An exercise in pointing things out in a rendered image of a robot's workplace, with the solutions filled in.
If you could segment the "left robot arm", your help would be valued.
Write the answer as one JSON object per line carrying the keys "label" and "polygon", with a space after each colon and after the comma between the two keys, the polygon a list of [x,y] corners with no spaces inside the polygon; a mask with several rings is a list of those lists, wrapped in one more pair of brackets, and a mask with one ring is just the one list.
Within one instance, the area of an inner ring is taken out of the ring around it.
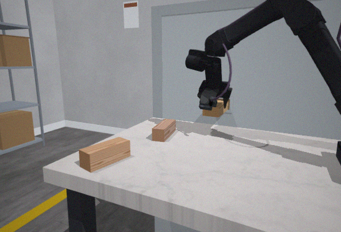
{"label": "left robot arm", "polygon": [[325,25],[321,11],[307,0],[266,0],[238,21],[208,36],[205,51],[190,49],[186,67],[200,72],[205,70],[206,76],[211,78],[219,76],[222,66],[218,57],[225,57],[224,47],[232,49],[244,38],[283,17],[306,47],[341,115],[341,50]]}

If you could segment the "grey panel wall with slot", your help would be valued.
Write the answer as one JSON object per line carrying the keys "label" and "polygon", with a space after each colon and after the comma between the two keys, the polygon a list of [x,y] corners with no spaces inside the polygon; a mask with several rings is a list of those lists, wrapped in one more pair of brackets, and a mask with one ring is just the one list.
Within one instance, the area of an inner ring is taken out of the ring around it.
{"label": "grey panel wall with slot", "polygon": [[228,50],[232,113],[203,116],[206,80],[186,67],[189,50],[266,0],[206,0],[151,7],[153,117],[341,140],[336,100],[283,18]]}

